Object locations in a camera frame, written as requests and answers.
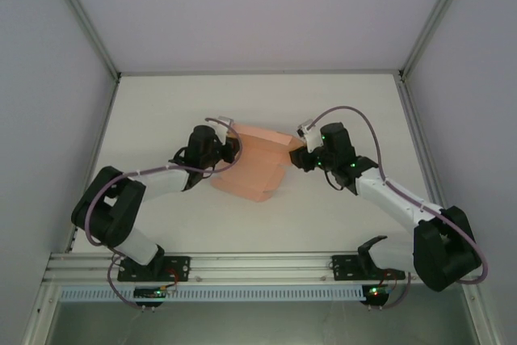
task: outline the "metal bar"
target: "metal bar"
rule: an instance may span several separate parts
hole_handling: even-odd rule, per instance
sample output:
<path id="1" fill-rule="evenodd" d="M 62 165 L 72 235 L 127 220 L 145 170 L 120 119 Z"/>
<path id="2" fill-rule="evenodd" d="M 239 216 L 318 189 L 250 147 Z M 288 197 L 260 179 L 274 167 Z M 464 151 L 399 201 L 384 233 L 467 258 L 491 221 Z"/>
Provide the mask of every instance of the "metal bar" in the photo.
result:
<path id="1" fill-rule="evenodd" d="M 120 78 L 118 78 L 113 84 L 113 91 L 111 93 L 111 97 L 108 101 L 108 105 L 106 106 L 106 110 L 103 116 L 103 122 L 97 137 L 95 138 L 94 148 L 91 154 L 90 161 L 88 162 L 88 167 L 86 168 L 86 176 L 82 183 L 83 191 L 88 188 L 88 185 L 91 182 L 93 174 L 95 172 L 95 166 L 97 165 L 97 160 L 99 159 L 100 150 L 103 146 L 104 136 L 106 135 L 107 125 L 109 124 L 111 112 L 113 111 L 113 106 L 115 105 L 116 94 L 119 90 Z M 77 228 L 75 225 L 71 224 L 68 238 L 66 239 L 64 252 L 70 252 L 74 247 L 75 235 L 77 233 Z"/>
<path id="2" fill-rule="evenodd" d="M 130 301 L 156 302 L 135 298 L 134 286 L 123 286 L 119 292 Z M 361 285 L 332 284 L 318 286 L 185 286 L 164 292 L 160 302 L 285 302 L 285 301 L 364 301 Z M 60 302 L 120 302 L 108 286 L 65 286 Z"/>
<path id="3" fill-rule="evenodd" d="M 334 281 L 329 253 L 182 254 L 189 255 L 189 285 L 308 285 L 377 284 L 371 281 Z M 59 285 L 106 283 L 109 254 L 57 254 L 48 261 L 43 282 Z"/>
<path id="4" fill-rule="evenodd" d="M 410 55 L 407 57 L 406 62 L 402 66 L 402 79 L 406 81 L 410 78 L 411 74 L 414 71 L 418 60 L 422 56 L 425 51 L 431 37 L 438 28 L 440 22 L 443 19 L 447 9 L 451 5 L 452 0 L 437 0 L 435 5 L 433 6 L 431 13 L 427 17 L 427 20 L 423 26 L 422 31 L 418 35 L 416 42 L 414 43 L 413 48 L 411 49 Z"/>
<path id="5" fill-rule="evenodd" d="M 406 121 L 410 129 L 413 146 L 417 153 L 418 163 L 422 169 L 422 176 L 426 184 L 429 199 L 445 206 L 445 196 L 443 189 L 439 184 L 439 176 L 436 165 L 429 150 L 429 143 L 422 130 L 422 122 L 418 116 L 418 111 L 414 105 L 414 100 L 407 84 L 403 82 L 400 76 L 395 76 L 395 84 L 397 85 L 398 94 L 401 99 L 402 109 L 406 115 Z"/>
<path id="6" fill-rule="evenodd" d="M 256 74 L 398 74 L 397 69 L 240 69 L 240 70 L 172 70 L 165 72 L 122 72 L 122 77 L 164 76 L 234 76 Z"/>
<path id="7" fill-rule="evenodd" d="M 48 333 L 53 323 L 61 287 L 57 285 L 40 286 L 36 303 L 32 308 L 22 345 L 47 343 Z"/>
<path id="8" fill-rule="evenodd" d="M 418 162 L 422 169 L 429 198 L 432 202 L 441 204 L 446 208 L 448 204 L 443 194 L 436 165 L 429 150 L 429 144 L 423 131 L 422 122 L 418 117 L 418 111 L 414 105 L 410 88 L 407 86 L 407 82 L 402 81 L 400 77 L 395 77 L 395 83 L 397 84 L 411 137 L 413 138 L 414 148 L 417 152 Z M 487 291 L 482 291 L 484 288 L 485 286 L 482 284 L 463 286 L 473 327 L 481 345 L 501 345 L 504 342 L 501 340 L 501 331 L 494 322 L 494 309 L 488 306 L 482 297 L 483 294 L 487 293 Z"/>
<path id="9" fill-rule="evenodd" d="M 483 286 L 463 287 L 474 330 L 481 345 L 503 345 L 506 342 L 494 322 L 491 309 L 487 309 L 483 288 Z"/>
<path id="10" fill-rule="evenodd" d="M 109 74 L 114 80 L 118 80 L 119 72 L 79 0 L 65 0 L 65 2 Z"/>

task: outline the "white wall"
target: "white wall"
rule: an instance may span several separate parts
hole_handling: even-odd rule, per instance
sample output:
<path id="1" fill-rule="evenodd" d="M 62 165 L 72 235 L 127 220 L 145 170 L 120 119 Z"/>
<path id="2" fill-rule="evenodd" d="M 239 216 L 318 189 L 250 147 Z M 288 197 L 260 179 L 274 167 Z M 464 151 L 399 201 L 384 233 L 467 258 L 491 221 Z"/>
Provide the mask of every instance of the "white wall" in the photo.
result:
<path id="1" fill-rule="evenodd" d="M 398 69 L 436 0 L 81 0 L 123 72 Z"/>
<path id="2" fill-rule="evenodd" d="M 454 0 L 410 79 L 447 200 L 469 215 L 513 342 L 516 83 L 516 0 Z"/>
<path id="3" fill-rule="evenodd" d="M 0 0 L 0 343 L 61 250 L 113 82 L 63 0 Z"/>

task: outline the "white table surface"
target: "white table surface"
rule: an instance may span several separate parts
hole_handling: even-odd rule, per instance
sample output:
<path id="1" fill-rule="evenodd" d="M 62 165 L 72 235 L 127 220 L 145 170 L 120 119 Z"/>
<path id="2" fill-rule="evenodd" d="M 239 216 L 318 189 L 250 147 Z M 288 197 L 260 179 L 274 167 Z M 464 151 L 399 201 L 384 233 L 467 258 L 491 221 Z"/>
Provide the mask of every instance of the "white table surface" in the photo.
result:
<path id="1" fill-rule="evenodd" d="M 392 75 L 237 75 L 124 77 L 96 169 L 161 166 L 187 143 L 204 117 L 296 134 L 299 123 L 335 105 L 362 110 L 380 141 L 388 176 L 426 198 L 422 173 Z M 362 119 L 340 111 L 356 152 L 376 159 Z M 143 203 L 136 226 L 169 252 L 308 252 L 355 250 L 378 234 L 404 233 L 375 205 L 335 191 L 323 173 L 288 168 L 263 203 L 231 196 L 202 182 L 184 193 Z M 79 230 L 73 252 L 98 252 Z"/>

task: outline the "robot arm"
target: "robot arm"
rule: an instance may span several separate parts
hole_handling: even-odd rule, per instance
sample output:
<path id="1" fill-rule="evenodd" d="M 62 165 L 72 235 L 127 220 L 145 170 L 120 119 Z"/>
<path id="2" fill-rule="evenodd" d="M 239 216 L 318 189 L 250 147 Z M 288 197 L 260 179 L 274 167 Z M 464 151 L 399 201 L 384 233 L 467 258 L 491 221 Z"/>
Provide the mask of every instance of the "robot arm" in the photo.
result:
<path id="1" fill-rule="evenodd" d="M 203 178 L 204 173 L 200 170 L 214 168 L 221 160 L 233 162 L 239 144 L 236 139 L 226 138 L 226 129 L 221 124 L 215 128 L 195 127 L 187 146 L 169 161 L 170 170 L 123 178 L 106 190 L 91 213 L 91 235 L 102 245 L 124 254 L 125 265 L 148 267 L 151 273 L 160 271 L 163 249 L 134 226 L 140 205 L 167 193 L 189 190 Z M 97 174 L 72 213 L 72 222 L 77 227 L 85 229 L 86 213 L 95 196 L 122 174 L 112 166 L 104 167 Z"/>
<path id="2" fill-rule="evenodd" d="M 341 189 L 373 202 L 408 231 L 402 238 L 378 236 L 359 247 L 359 262 L 365 273 L 380 269 L 416 271 L 429 288 L 441 291 L 481 265 L 470 244 L 423 209 L 441 214 L 473 240 L 463 211 L 457 207 L 443 209 L 420 199 L 391 179 L 387 184 L 374 161 L 355 154 L 343 124 L 327 124 L 318 133 L 315 128 L 308 129 L 310 123 L 312 120 L 298 128 L 306 145 L 291 152 L 292 163 L 305 172 L 319 168 L 327 179 L 332 174 Z"/>

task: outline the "purple cable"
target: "purple cable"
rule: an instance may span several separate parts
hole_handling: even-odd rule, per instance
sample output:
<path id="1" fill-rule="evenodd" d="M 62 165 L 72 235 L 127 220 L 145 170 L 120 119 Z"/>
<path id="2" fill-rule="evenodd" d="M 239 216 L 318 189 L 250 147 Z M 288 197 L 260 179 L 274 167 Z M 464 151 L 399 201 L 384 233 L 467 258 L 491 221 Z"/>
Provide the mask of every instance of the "purple cable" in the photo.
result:
<path id="1" fill-rule="evenodd" d="M 88 242 L 90 242 L 91 245 L 93 245 L 93 246 L 101 246 L 102 245 L 100 242 L 96 242 L 93 239 L 93 237 L 91 236 L 91 231 L 90 231 L 90 220 L 91 220 L 91 215 L 92 215 L 92 213 L 94 211 L 95 205 L 97 205 L 99 200 L 103 197 L 103 195 L 106 192 L 106 190 L 109 189 L 110 187 L 112 187 L 113 185 L 115 185 L 120 180 L 122 180 L 124 178 L 136 177 L 138 175 L 156 174 L 156 173 L 160 173 L 162 171 L 167 171 L 167 170 L 186 170 L 186 171 L 194 171 L 194 172 L 203 173 L 203 174 L 204 173 L 212 173 L 212 174 L 214 174 L 214 173 L 222 173 L 223 171 L 227 171 L 228 169 L 230 169 L 233 166 L 235 166 L 235 164 L 239 161 L 239 159 L 241 158 L 241 155 L 242 155 L 242 140 L 241 140 L 241 137 L 239 136 L 237 131 L 235 131 L 233 128 L 231 128 L 229 125 L 227 125 L 224 121 L 221 121 L 221 120 L 218 120 L 218 119 L 213 119 L 213 118 L 210 118 L 210 117 L 207 117 L 205 119 L 205 121 L 213 121 L 215 123 L 221 124 L 221 125 L 225 126 L 233 135 L 235 135 L 235 137 L 237 138 L 237 141 L 239 142 L 239 150 L 240 150 L 239 153 L 237 154 L 237 157 L 235 158 L 235 160 L 232 163 L 230 163 L 228 166 L 225 166 L 225 167 L 222 167 L 222 168 L 216 169 L 216 170 L 202 170 L 202 169 L 196 169 L 195 167 L 188 167 L 188 166 L 170 166 L 170 165 L 165 165 L 165 166 L 160 166 L 160 167 L 154 167 L 153 169 L 142 170 L 142 171 L 132 171 L 130 173 L 123 173 L 121 175 L 117 175 L 114 179 L 112 179 L 111 181 L 106 183 L 103 186 L 103 188 L 99 190 L 97 195 L 95 195 L 94 199 L 91 201 L 91 204 L 88 207 L 88 210 L 86 211 L 86 217 L 85 217 L 85 220 L 84 220 L 84 231 L 85 231 L 85 234 L 86 234 L 86 238 L 88 239 Z"/>
<path id="2" fill-rule="evenodd" d="M 111 290 L 113 290 L 113 292 L 118 296 L 118 298 L 123 302 L 125 303 L 126 305 L 128 305 L 129 307 L 132 307 L 133 309 L 137 309 L 137 310 L 145 310 L 145 309 L 148 309 L 144 306 L 139 306 L 137 305 L 135 302 L 131 302 L 129 301 L 128 299 L 126 299 L 124 297 L 124 295 L 122 295 L 122 293 L 116 289 L 115 285 L 113 284 L 113 280 L 111 280 L 111 270 L 113 269 L 113 266 L 115 266 L 115 263 L 119 260 L 121 260 L 123 258 L 123 255 L 118 255 L 117 254 L 113 254 L 113 256 L 111 257 L 111 263 L 110 263 L 110 266 L 107 268 L 107 282 L 108 284 L 110 285 L 111 287 Z"/>
<path id="3" fill-rule="evenodd" d="M 309 126 L 307 129 L 311 129 L 312 127 L 314 127 L 314 125 L 319 121 L 321 120 L 324 116 L 328 115 L 329 113 L 333 112 L 333 111 L 337 111 L 339 109 L 346 109 L 346 110 L 349 110 L 349 111 L 354 111 L 355 113 L 359 114 L 363 120 L 366 122 L 368 128 L 370 128 L 370 132 L 372 133 L 372 137 L 373 137 L 373 141 L 375 143 L 375 148 L 376 148 L 376 152 L 377 152 L 377 163 L 379 165 L 379 173 L 380 173 L 380 177 L 382 178 L 382 180 L 385 182 L 386 186 L 388 186 L 391 190 L 393 190 L 395 193 L 397 193 L 400 197 L 402 197 L 404 200 L 412 203 L 413 205 L 415 206 L 418 206 L 420 208 L 420 202 L 415 200 L 414 198 L 411 198 L 410 196 L 408 196 L 406 193 L 404 193 L 403 191 L 400 191 L 398 188 L 396 188 L 392 183 L 390 183 L 387 179 L 386 179 L 386 174 L 385 174 L 385 171 L 384 171 L 384 167 L 382 166 L 382 159 L 380 157 L 380 146 L 379 146 L 379 140 L 377 139 L 377 135 L 375 134 L 375 130 L 373 129 L 373 126 L 372 126 L 372 123 L 370 123 L 370 120 L 368 120 L 368 118 L 366 117 L 365 114 L 363 114 L 359 109 L 357 108 L 354 108 L 354 107 L 349 107 L 349 106 L 346 106 L 346 105 L 342 105 L 342 106 L 338 106 L 338 107 L 333 107 L 333 108 L 330 108 L 330 109 L 327 109 L 326 111 L 324 111 L 320 116 L 318 116 Z M 444 216 L 442 216 L 440 213 L 436 212 L 435 210 L 431 209 L 431 208 L 428 208 L 427 206 L 422 206 L 422 210 L 421 212 L 428 212 L 430 213 L 432 216 L 438 218 L 439 220 L 441 220 L 444 224 L 447 224 L 448 226 L 450 226 L 455 232 L 457 232 L 472 248 L 473 250 L 476 252 L 477 256 L 479 257 L 479 259 L 481 260 L 481 264 L 483 266 L 483 270 L 481 272 L 481 275 L 479 275 L 476 279 L 473 279 L 473 280 L 458 280 L 457 283 L 460 283 L 460 284 L 479 284 L 481 283 L 483 280 L 486 279 L 486 277 L 488 276 L 488 262 L 486 260 L 486 257 L 485 255 L 483 254 L 483 252 L 481 252 L 481 249 L 479 248 L 479 246 L 476 244 L 476 242 L 474 240 L 472 240 L 470 238 L 469 235 L 467 235 L 463 230 L 461 230 L 456 224 L 454 224 L 453 222 L 449 221 L 447 218 L 445 218 Z"/>

